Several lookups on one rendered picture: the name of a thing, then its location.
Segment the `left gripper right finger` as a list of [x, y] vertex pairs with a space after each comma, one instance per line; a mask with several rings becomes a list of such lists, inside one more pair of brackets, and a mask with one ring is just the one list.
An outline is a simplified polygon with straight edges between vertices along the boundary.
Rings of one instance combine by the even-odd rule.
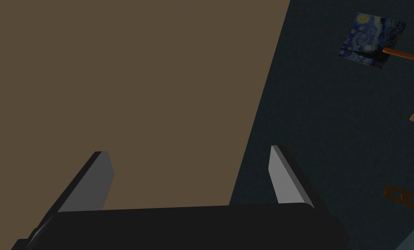
[[271, 146], [268, 173], [279, 204], [306, 203], [315, 209], [326, 209], [287, 147]]

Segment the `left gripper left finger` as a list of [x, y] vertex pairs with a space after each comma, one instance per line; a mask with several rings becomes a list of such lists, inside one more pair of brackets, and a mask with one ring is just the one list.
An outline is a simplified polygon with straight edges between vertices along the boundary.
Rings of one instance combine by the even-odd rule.
[[47, 211], [41, 228], [58, 212], [102, 210], [114, 179], [108, 151], [95, 151]]

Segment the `blue swirly night sky painting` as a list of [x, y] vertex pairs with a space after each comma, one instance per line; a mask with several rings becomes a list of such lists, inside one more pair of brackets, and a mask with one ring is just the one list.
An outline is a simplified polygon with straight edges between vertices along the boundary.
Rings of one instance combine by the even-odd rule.
[[404, 21], [357, 13], [338, 56], [383, 69], [390, 57], [383, 49], [393, 49], [406, 26]]

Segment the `orange-brown wooden rod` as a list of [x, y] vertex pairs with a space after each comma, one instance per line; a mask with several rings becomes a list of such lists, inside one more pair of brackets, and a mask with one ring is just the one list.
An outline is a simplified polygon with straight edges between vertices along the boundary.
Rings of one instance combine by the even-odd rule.
[[399, 51], [399, 50], [396, 50], [396, 49], [384, 48], [382, 52], [386, 53], [386, 54], [389, 54], [389, 55], [394, 55], [394, 56], [414, 60], [414, 55], [409, 54], [409, 53], [405, 53], [405, 52], [402, 52], [402, 51]]

